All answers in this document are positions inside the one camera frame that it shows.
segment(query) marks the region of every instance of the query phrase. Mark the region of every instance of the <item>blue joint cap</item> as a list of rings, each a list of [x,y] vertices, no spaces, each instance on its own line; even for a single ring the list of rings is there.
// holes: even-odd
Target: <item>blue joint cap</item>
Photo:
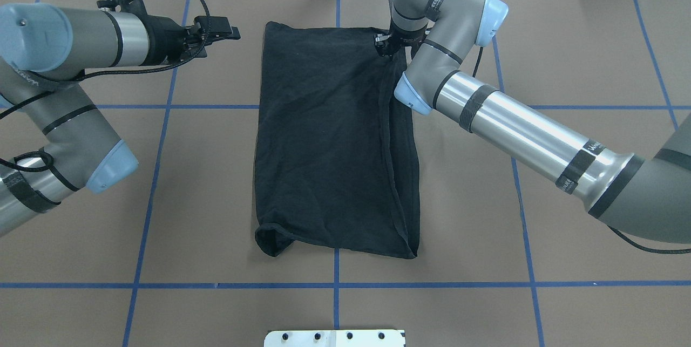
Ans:
[[[509,13],[509,6],[501,0],[484,0],[482,18],[477,31],[476,45],[487,46]]]
[[[393,96],[413,111],[417,111],[422,115],[429,115],[432,112],[432,107],[420,98],[420,95],[417,94],[417,91],[415,91],[415,88],[413,88],[405,76],[405,72],[403,72],[403,76],[398,81],[396,89],[393,91]]]
[[[125,141],[120,140],[106,155],[96,170],[86,182],[86,187],[99,194],[112,187],[128,175],[132,174],[139,166],[139,161]]]
[[[52,71],[72,50],[72,25],[47,3],[0,6],[0,57],[20,71]]]

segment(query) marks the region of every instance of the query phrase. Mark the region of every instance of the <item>gray arm segment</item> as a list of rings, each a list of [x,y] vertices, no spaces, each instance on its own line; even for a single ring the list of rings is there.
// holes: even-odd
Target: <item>gray arm segment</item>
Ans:
[[[28,104],[24,111],[49,140],[44,150],[54,158],[54,168],[27,173],[0,167],[0,236],[47,212],[76,190],[88,186],[100,192],[136,168],[136,159],[130,157],[131,152],[79,84],[54,83],[30,72],[16,71],[0,59],[0,94],[11,104],[44,91],[54,94]],[[113,165],[113,157],[118,160],[123,152],[129,165]],[[18,164],[43,165],[39,158],[27,158]],[[115,177],[108,177],[118,170]]]
[[[405,3],[415,7],[405,9]],[[392,5],[415,11],[425,8],[421,3],[436,23],[400,79],[397,99],[423,115],[432,109],[444,113],[579,197],[608,226],[656,241],[691,243],[691,120],[652,160],[617,154],[458,70],[473,44],[487,43],[487,33],[491,38],[503,21],[500,13],[491,13],[495,18],[487,22],[488,6],[501,10],[503,3],[394,0]]]

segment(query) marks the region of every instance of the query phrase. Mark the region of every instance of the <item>black cable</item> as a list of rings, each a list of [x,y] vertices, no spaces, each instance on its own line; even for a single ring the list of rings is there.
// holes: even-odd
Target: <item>black cable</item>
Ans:
[[[45,91],[43,93],[37,94],[36,96],[34,96],[32,98],[28,98],[25,101],[22,101],[21,103],[16,104],[15,106],[10,107],[8,110],[3,111],[3,113],[0,113],[0,120],[4,119],[8,115],[10,115],[10,113],[17,111],[20,108],[27,106],[28,104],[33,103],[34,101],[37,101],[39,99],[43,99],[46,96],[50,96],[51,94],[54,94],[54,92]],[[24,158],[41,158],[44,161],[44,165],[42,167],[23,167],[22,165],[17,165],[14,162],[5,161],[2,158],[0,158],[0,165],[2,165],[3,167],[12,168],[12,169],[20,171],[20,172],[39,173],[39,172],[44,172],[46,170],[50,170],[50,168],[53,166],[53,163],[55,162],[52,155],[45,153],[45,151],[30,151],[28,153],[18,155],[17,157],[15,157],[15,162],[19,162],[21,160],[24,160]]]
[[[477,69],[479,68],[479,60],[482,59],[482,49],[484,49],[484,47],[481,46],[479,48],[479,52],[477,52],[477,61],[476,61],[476,67],[475,67],[475,69],[473,69],[473,77],[475,77],[477,75]]]
[[[641,246],[640,244],[637,244],[636,242],[632,241],[628,236],[622,234],[621,231],[619,231],[618,229],[615,229],[614,227],[609,227],[609,229],[611,229],[612,232],[617,234],[620,238],[624,239],[624,241],[626,243],[631,244],[631,246],[634,246],[637,249],[642,249],[643,251],[652,252],[655,254],[689,254],[689,253],[691,253],[691,249],[663,250],[663,249],[646,248],[646,246]]]
[[[206,18],[207,18],[207,30],[210,32],[211,31],[211,24],[212,24],[212,16],[211,16],[211,13],[209,12],[209,7],[207,6],[207,3],[205,0],[199,0],[199,2],[202,3],[202,7],[204,8],[204,13],[205,13]],[[88,73],[88,74],[85,74],[84,76],[76,77],[75,79],[72,79],[70,81],[79,82],[79,81],[84,81],[86,79],[91,79],[91,77],[108,76],[109,74],[147,74],[147,73],[170,71],[170,69],[175,69],[176,67],[180,67],[182,65],[185,65],[188,62],[192,61],[195,57],[197,57],[200,54],[200,52],[202,52],[202,50],[204,50],[204,47],[207,45],[207,39],[209,39],[209,33],[202,35],[202,41],[199,45],[199,49],[197,49],[197,52],[192,54],[192,56],[190,56],[188,59],[181,60],[177,64],[163,66],[163,67],[154,67],[153,69],[144,69],[141,71],[100,71],[100,72]],[[37,74],[37,76],[40,76],[43,79],[53,81],[53,82],[62,82],[59,80],[50,79],[49,77],[41,76],[41,74]]]

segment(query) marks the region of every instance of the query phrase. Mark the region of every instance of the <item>black cloth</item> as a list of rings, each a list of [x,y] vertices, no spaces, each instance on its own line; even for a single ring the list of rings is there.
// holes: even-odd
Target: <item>black cloth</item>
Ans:
[[[405,54],[378,56],[378,32],[266,26],[254,189],[270,256],[293,241],[417,256],[412,116],[393,98]]]

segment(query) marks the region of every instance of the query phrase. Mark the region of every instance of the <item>white mounting plate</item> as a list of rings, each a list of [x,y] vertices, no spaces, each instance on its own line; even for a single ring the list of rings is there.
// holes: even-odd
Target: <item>white mounting plate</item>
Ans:
[[[405,331],[272,331],[264,338],[264,347],[405,347]]]

